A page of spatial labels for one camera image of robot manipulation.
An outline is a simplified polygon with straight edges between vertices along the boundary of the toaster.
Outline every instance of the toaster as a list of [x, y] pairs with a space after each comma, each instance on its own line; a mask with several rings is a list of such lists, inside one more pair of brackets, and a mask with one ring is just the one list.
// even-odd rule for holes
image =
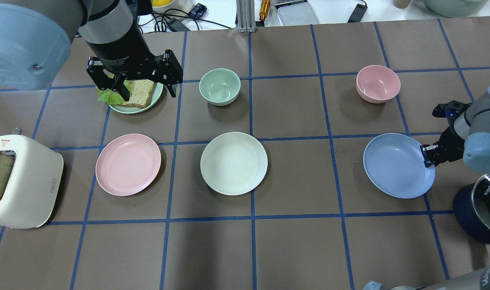
[[0, 136], [0, 153], [14, 158], [0, 200], [0, 226], [30, 229], [50, 218], [62, 178], [62, 156], [22, 135]]

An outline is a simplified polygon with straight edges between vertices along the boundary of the pink plate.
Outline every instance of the pink plate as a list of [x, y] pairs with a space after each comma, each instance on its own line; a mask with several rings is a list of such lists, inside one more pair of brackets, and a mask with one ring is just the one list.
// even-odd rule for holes
[[111, 141], [96, 161], [96, 180], [106, 192], [129, 196], [145, 189], [161, 167], [161, 151], [147, 136], [128, 134]]

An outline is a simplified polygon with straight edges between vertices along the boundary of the yellow object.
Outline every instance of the yellow object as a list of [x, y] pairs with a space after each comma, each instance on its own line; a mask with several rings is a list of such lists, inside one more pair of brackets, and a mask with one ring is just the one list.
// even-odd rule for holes
[[161, 7], [161, 6], [164, 6], [164, 5], [168, 5], [171, 2], [173, 2], [173, 0], [153, 0], [151, 2], [151, 5], [153, 7]]
[[265, 21], [268, 16], [268, 10], [270, 9], [270, 0], [263, 0], [261, 2], [261, 9], [259, 10], [259, 20]]

